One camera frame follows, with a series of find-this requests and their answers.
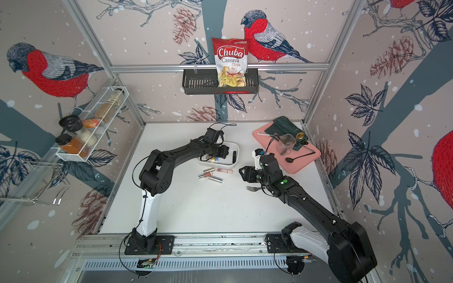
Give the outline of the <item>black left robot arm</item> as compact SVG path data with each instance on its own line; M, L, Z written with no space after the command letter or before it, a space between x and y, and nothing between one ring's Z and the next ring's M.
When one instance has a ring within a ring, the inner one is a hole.
M365 228L331 213L313 199L303 187L283 175L274 154L261 155L259 167L239 169L243 181L259 183L271 195L308 220L325 240L316 257L328 263L341 283L358 283L377 266L377 260Z

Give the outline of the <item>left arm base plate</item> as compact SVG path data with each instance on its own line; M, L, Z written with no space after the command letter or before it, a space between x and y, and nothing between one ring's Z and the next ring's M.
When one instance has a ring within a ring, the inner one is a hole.
M150 235L143 237L134 233L128 240L125 247L126 255L171 255L174 246L175 236L173 235Z

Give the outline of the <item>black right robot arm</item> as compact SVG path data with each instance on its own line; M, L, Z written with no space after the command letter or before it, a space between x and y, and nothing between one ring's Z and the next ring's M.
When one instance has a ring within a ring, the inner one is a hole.
M192 160L210 157L226 158L229 147L224 145L222 129L207 128L206 133L188 144L173 150L153 150L142 167L138 185L143 191L142 213L139 222L133 228L130 238L144 250L152 250L156 245L157 215L159 201L157 196L169 189L173 172L179 165Z

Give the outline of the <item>black gold-band lipstick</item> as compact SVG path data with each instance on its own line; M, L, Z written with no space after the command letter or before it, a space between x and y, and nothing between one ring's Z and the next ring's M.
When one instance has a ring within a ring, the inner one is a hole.
M233 164L237 162L237 151L233 151L232 162Z

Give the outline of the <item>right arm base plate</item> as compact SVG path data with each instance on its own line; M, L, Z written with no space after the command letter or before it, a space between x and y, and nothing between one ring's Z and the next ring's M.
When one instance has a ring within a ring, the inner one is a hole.
M312 253L304 249L297 248L288 234L268 233L265 236L264 241L267 246L267 252L270 254L290 253L312 255Z

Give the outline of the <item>white plastic storage box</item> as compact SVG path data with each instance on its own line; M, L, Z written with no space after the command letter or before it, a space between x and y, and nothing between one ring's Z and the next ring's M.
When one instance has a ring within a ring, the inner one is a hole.
M224 142L223 145L228 147L228 153L226 155L226 158L218 157L219 158L218 163L211 163L210 159L212 157L210 157L208 154L206 154L201 159L197 159L197 162L204 166L213 165L215 167L219 167L219 168L223 168L223 169L233 169L234 167L236 167L237 162L238 162L239 146L236 143L233 143L230 141ZM233 162L232 162L233 151L237 151L237 162L235 164L233 164Z

